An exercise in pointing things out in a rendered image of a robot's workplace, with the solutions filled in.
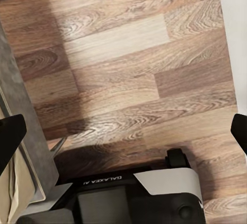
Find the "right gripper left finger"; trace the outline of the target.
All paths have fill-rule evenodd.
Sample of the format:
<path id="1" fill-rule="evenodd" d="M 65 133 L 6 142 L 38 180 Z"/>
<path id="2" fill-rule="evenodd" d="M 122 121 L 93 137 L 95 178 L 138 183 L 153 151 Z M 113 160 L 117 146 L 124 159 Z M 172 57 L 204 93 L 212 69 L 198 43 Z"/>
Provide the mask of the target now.
<path id="1" fill-rule="evenodd" d="M 0 175 L 27 133 L 23 114 L 0 119 Z"/>

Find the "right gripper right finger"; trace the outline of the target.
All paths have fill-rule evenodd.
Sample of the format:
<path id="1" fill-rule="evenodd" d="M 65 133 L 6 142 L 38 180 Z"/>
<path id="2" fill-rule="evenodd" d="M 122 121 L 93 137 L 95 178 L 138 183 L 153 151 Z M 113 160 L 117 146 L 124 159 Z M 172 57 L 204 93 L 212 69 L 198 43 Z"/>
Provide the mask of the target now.
<path id="1" fill-rule="evenodd" d="M 231 133 L 247 156 L 247 116 L 236 114 L 233 118 Z"/>

